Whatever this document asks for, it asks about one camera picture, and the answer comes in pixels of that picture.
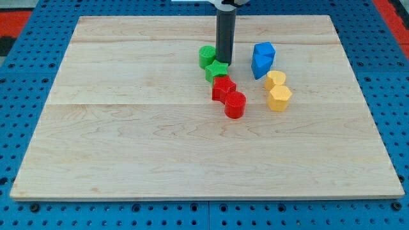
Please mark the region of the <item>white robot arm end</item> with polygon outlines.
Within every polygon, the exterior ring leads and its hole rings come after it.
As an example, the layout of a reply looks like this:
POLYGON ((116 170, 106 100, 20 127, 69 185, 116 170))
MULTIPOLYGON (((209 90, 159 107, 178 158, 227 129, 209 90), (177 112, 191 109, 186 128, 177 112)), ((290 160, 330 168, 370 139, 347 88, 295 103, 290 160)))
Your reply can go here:
POLYGON ((247 4, 250 0, 208 0, 216 9, 230 12, 247 4))

